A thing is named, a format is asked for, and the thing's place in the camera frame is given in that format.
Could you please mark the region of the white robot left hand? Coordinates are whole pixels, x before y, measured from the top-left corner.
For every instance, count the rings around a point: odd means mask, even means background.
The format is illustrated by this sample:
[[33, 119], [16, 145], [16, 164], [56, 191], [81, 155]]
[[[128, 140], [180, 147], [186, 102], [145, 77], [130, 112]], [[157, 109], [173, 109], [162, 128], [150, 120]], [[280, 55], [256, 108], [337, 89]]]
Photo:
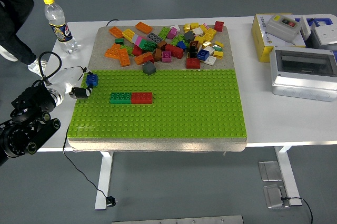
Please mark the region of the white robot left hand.
[[[87, 73], [85, 80], [87, 87], [75, 87], [85, 73]], [[49, 82], [47, 90], [54, 96], [56, 105], [59, 105], [65, 94], [69, 94], [74, 99], [88, 98], [93, 87], [98, 86], [98, 76], [86, 67], [76, 66], [56, 73]]]

